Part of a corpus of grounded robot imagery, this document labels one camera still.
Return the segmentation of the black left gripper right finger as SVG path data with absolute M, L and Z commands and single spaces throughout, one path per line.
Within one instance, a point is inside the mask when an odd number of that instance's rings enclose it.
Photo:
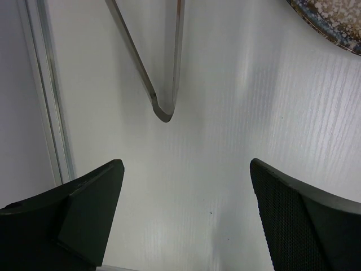
M 274 270 L 360 270 L 360 203 L 256 158 L 250 177 Z

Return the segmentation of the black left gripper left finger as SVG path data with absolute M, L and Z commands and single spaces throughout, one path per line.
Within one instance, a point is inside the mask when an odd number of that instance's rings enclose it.
M 1 208 L 1 270 L 96 270 L 103 263 L 124 179 L 114 159 Z

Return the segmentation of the steel tongs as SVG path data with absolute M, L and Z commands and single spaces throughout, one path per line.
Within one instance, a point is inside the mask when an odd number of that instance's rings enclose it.
M 122 35 L 126 48 L 140 75 L 146 93 L 149 97 L 149 101 L 152 105 L 152 109 L 155 115 L 164 123 L 168 123 L 173 117 L 177 101 L 179 78 L 181 72 L 185 3 L 185 1 L 177 1 L 177 9 L 174 13 L 174 50 L 172 54 L 166 54 L 166 56 L 171 57 L 171 60 L 173 61 L 172 68 L 171 70 L 165 72 L 165 86 L 163 86 L 163 88 L 160 90 L 156 90 L 138 53 L 136 45 L 132 39 L 117 2 L 106 1 L 107 7 L 113 17 L 115 25 Z

